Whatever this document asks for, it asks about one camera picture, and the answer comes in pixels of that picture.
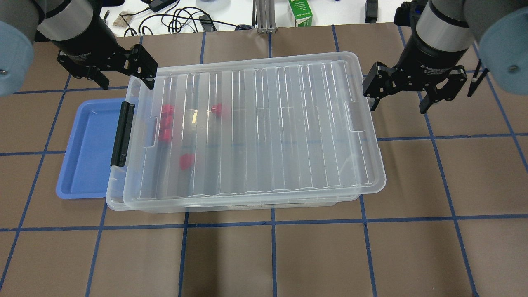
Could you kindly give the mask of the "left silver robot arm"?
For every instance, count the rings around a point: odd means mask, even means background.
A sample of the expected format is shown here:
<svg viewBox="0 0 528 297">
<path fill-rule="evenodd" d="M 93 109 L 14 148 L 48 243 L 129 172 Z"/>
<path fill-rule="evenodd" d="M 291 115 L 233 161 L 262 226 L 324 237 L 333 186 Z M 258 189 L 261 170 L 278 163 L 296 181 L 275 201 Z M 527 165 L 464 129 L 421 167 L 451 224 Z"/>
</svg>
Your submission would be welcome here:
<svg viewBox="0 0 528 297">
<path fill-rule="evenodd" d="M 38 34 L 58 47 L 58 63 L 76 79 L 107 90 L 106 72 L 155 86 L 158 64 L 143 45 L 120 46 L 100 16 L 104 0 L 2 0 L 0 69 L 2 96 L 18 92 L 34 59 Z"/>
</svg>

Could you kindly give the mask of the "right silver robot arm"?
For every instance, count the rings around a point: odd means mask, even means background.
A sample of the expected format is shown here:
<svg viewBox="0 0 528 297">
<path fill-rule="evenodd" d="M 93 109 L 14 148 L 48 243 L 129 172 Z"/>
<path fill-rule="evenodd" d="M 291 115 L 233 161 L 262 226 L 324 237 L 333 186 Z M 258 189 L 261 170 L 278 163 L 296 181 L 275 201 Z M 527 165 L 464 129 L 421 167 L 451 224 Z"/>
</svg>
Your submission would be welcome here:
<svg viewBox="0 0 528 297">
<path fill-rule="evenodd" d="M 411 28 L 398 62 L 375 62 L 363 81 L 363 94 L 375 111 L 381 99 L 398 92 L 425 92 L 420 113 L 456 98 L 468 80 L 459 64 L 476 43 L 479 62 L 468 89 L 473 93 L 491 73 L 499 87 L 526 95 L 526 0 L 412 0 L 396 10 L 394 24 Z"/>
</svg>

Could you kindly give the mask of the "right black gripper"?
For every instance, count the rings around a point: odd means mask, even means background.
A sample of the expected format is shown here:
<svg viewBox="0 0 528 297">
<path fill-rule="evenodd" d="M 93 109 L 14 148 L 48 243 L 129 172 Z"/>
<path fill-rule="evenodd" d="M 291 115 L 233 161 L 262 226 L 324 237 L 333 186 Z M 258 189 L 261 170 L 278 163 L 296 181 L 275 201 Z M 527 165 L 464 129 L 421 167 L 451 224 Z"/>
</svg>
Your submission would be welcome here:
<svg viewBox="0 0 528 297">
<path fill-rule="evenodd" d="M 420 113 L 426 113 L 435 103 L 454 100 L 462 90 L 467 81 L 466 70 L 454 67 L 463 55 L 464 50 L 442 51 L 430 47 L 421 39 L 409 39 L 394 66 L 391 79 L 394 86 L 403 90 L 420 90 L 428 83 L 426 96 L 419 105 Z M 389 95 L 389 70 L 385 64 L 375 62 L 363 80 L 363 96 L 368 100 L 370 111 L 375 111 L 381 99 Z M 435 85 L 445 79 L 447 83 L 441 88 Z"/>
</svg>

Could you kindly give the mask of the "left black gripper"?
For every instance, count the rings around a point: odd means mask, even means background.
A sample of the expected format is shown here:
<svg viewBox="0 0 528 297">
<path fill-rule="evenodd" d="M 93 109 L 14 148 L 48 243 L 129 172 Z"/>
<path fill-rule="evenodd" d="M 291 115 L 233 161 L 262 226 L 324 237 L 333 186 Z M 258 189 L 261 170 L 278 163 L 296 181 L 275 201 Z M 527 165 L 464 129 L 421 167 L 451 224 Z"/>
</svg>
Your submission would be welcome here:
<svg viewBox="0 0 528 297">
<path fill-rule="evenodd" d="M 109 88 L 109 79 L 102 71 L 136 77 L 149 90 L 155 86 L 158 63 L 143 45 L 125 49 L 116 40 L 88 39 L 85 42 L 58 41 L 57 47 L 60 50 L 57 60 L 70 75 L 86 77 L 103 90 Z"/>
</svg>

